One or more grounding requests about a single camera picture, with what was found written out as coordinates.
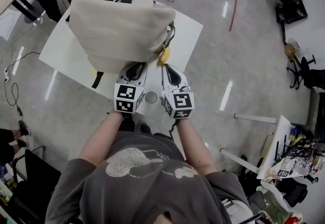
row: power strip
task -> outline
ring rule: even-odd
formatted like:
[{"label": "power strip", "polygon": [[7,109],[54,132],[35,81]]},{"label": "power strip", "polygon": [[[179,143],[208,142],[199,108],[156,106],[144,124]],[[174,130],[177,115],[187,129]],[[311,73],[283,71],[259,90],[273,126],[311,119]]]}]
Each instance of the power strip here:
[{"label": "power strip", "polygon": [[8,83],[9,80],[10,78],[9,78],[8,68],[5,68],[5,82]]}]

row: white bag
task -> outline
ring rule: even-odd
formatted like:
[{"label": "white bag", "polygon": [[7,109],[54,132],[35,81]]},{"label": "white bag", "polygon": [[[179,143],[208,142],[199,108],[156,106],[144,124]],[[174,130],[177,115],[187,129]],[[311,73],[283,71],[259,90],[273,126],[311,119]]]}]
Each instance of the white bag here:
[{"label": "white bag", "polygon": [[97,71],[119,74],[156,55],[175,16],[154,0],[72,0],[69,27]]}]

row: red object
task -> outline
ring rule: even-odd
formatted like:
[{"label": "red object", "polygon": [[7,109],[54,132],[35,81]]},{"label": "red object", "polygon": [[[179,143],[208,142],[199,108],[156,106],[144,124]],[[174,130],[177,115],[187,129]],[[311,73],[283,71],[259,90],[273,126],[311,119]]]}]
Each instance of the red object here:
[{"label": "red object", "polygon": [[237,7],[237,0],[235,0],[235,7],[234,7],[234,12],[233,12],[233,18],[232,18],[232,22],[231,22],[230,27],[229,27],[229,31],[232,31],[232,28],[233,28],[234,19],[235,19],[236,7]]},{"label": "red object", "polygon": [[298,223],[299,219],[297,217],[291,217],[286,220],[284,224],[295,224]]}]

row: gray floor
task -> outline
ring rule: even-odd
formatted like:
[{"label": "gray floor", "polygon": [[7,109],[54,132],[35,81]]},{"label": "gray floor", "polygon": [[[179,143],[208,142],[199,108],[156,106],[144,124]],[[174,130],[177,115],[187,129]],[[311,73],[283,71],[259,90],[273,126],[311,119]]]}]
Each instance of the gray floor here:
[{"label": "gray floor", "polygon": [[[235,119],[235,112],[284,115],[293,122],[306,122],[309,90],[289,88],[292,77],[285,69],[287,58],[274,8],[265,0],[238,0],[231,32],[235,0],[175,0],[173,4],[158,1],[204,26],[185,73],[196,98],[192,120],[220,170],[238,167],[220,155],[220,148],[236,155],[244,153],[250,162],[256,163],[267,133],[275,130],[268,124]],[[1,26],[10,24],[0,21]],[[45,15],[43,24],[33,27],[15,43],[14,57],[21,46],[24,46],[22,55],[41,52],[54,27],[55,23]],[[0,41],[2,70],[11,63],[13,42],[29,28],[20,17],[9,39]],[[84,142],[111,110],[112,102],[60,73],[53,78],[53,72],[53,68],[31,54],[21,61],[6,89],[10,93],[11,84],[18,83],[18,103],[32,130],[31,143],[45,144],[46,160],[62,169],[67,160],[78,156]],[[220,111],[231,81],[228,102],[224,111]],[[18,118],[15,108],[7,104],[4,91],[0,91],[0,127],[16,128]],[[155,131],[163,133],[168,132],[172,123],[147,121]]]}]

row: red line on floor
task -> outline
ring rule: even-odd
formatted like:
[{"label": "red line on floor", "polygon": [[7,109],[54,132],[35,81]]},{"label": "red line on floor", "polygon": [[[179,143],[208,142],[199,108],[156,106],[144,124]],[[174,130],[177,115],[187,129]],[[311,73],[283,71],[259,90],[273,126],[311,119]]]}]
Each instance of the red line on floor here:
[{"label": "red line on floor", "polygon": [[235,19],[235,13],[236,13],[236,7],[237,7],[237,0],[235,0],[235,7],[234,7],[234,12],[233,12],[233,18],[232,18],[232,23],[230,24],[229,31],[232,31],[233,24],[234,24],[234,19]]}]

